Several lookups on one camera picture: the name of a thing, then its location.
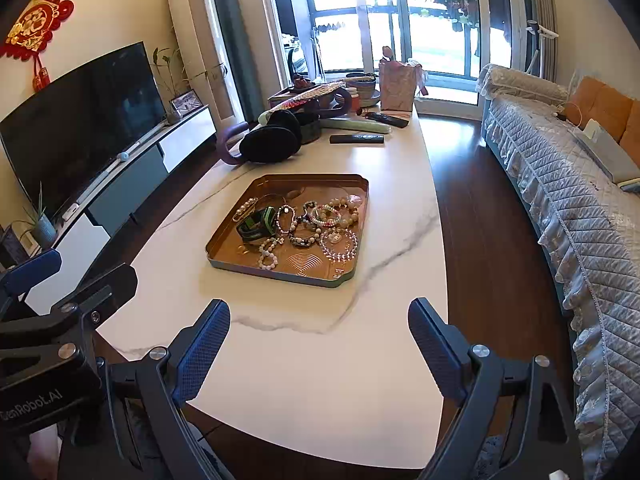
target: gray curtain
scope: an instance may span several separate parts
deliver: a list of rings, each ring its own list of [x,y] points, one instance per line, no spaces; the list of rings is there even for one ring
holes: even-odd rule
[[[556,4],[554,0],[529,0],[527,2],[527,19],[536,20],[543,27],[556,31]],[[545,43],[545,79],[556,80],[556,57],[558,51],[557,40],[544,40]]]
[[[255,121],[264,111],[264,105],[258,82],[258,71],[240,14],[240,4],[238,0],[215,1],[226,54],[229,57],[229,68],[236,83],[242,113],[246,121]]]

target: headphones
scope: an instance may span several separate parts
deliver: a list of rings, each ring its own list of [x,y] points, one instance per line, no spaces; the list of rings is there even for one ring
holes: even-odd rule
[[[306,125],[317,119],[338,117],[351,109],[351,94],[344,88],[336,89],[335,93],[344,98],[344,103],[338,108],[314,110],[314,107],[318,106],[318,101],[312,100],[305,104],[305,108],[310,113],[294,114],[290,110],[283,109],[272,112],[265,126],[250,131],[240,141],[240,155],[232,155],[226,142],[231,137],[248,130],[249,124],[244,122],[227,128],[220,133],[216,143],[220,159],[232,166],[247,161],[268,164],[286,160],[297,153],[303,143],[301,124]]]

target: white marble table top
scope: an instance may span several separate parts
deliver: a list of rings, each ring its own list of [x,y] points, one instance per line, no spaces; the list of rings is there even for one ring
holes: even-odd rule
[[[321,139],[277,165],[219,162],[133,261],[133,300],[100,327],[129,359],[167,346],[212,298],[232,323],[193,406],[238,430],[315,456],[422,468],[442,396],[409,332],[411,300],[447,320],[438,204],[418,117],[384,145]],[[369,180],[353,279],[337,288],[214,269],[204,247],[244,190],[270,173],[357,173]]]

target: remote control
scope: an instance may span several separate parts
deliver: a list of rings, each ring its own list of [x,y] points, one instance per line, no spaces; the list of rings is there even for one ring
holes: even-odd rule
[[[390,126],[397,126],[398,128],[404,128],[409,124],[409,121],[405,119],[399,119],[386,114],[379,114],[377,112],[367,112],[363,115],[367,119],[376,121],[383,124],[389,124]]]
[[[384,144],[385,137],[373,134],[357,135],[332,135],[329,137],[331,144]]]

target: picture frame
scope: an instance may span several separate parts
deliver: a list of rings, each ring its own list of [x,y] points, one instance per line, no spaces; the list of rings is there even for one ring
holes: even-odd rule
[[[189,90],[178,97],[171,99],[171,107],[178,117],[182,118],[190,112],[202,108],[204,105],[195,90]]]

